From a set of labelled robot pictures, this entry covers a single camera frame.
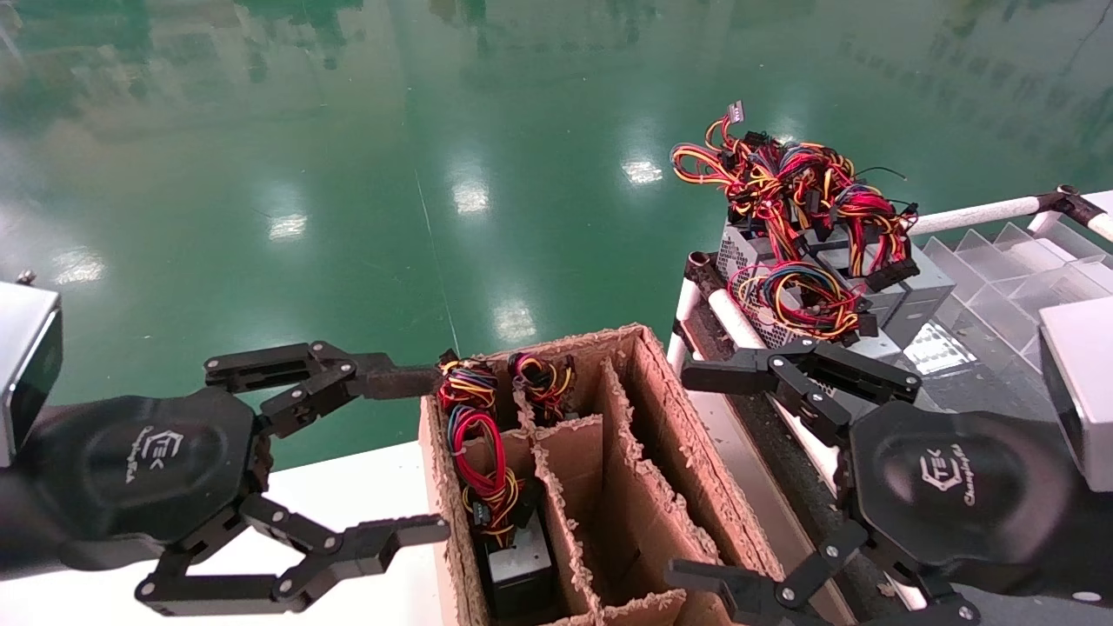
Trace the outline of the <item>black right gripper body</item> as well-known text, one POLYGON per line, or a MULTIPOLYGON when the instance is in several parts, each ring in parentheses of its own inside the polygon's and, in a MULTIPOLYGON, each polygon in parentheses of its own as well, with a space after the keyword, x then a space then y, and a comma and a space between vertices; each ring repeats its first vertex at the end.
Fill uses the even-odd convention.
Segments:
POLYGON ((848 431, 851 510, 903 578, 1025 585, 1089 499, 1057 426, 888 402, 848 431))

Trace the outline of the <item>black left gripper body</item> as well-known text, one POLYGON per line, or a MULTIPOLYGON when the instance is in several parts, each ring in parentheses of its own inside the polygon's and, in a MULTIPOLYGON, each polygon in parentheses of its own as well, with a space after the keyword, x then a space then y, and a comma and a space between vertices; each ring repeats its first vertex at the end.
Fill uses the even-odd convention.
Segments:
POLYGON ((216 388, 45 409, 24 440, 24 570, 157 559, 253 486, 256 436, 216 388))

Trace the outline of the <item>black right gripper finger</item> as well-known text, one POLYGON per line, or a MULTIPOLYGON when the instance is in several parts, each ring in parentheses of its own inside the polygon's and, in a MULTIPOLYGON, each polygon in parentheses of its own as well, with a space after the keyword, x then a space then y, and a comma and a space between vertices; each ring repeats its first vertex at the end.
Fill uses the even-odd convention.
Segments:
MULTIPOLYGON (((806 607, 827 581, 843 571, 851 557, 874 544, 873 532, 861 524, 843 524, 784 581, 746 568, 683 559, 668 563, 664 581, 674 588, 717 595, 733 623, 830 625, 808 613, 806 607)), ((922 609, 883 616, 865 625, 979 625, 979 610, 954 590, 951 583, 918 574, 912 575, 910 580, 925 599, 922 609)))
POLYGON ((826 389, 883 405, 893 400, 913 403, 922 387, 920 376, 912 372, 811 338, 776 349, 740 349, 726 361, 687 359, 681 384, 719 395, 772 395, 827 447, 848 443, 851 414, 826 389))

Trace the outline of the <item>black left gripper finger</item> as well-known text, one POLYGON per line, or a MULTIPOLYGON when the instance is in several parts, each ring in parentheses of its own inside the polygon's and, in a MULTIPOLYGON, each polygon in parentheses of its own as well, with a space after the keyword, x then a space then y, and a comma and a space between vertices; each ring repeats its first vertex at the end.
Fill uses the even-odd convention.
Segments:
POLYGON ((136 586, 135 598, 162 616, 302 613, 341 581, 386 573, 401 549, 449 538, 450 525, 437 513, 355 524, 334 532, 252 493, 166 548, 155 570, 136 586), (278 575, 188 573, 247 528, 290 547, 299 563, 278 575))
POLYGON ((426 397, 441 380, 435 364, 401 366, 383 352, 347 353, 329 343, 296 343, 214 356, 205 383, 232 395, 283 388, 263 401, 263 436, 287 437, 357 399, 426 397))

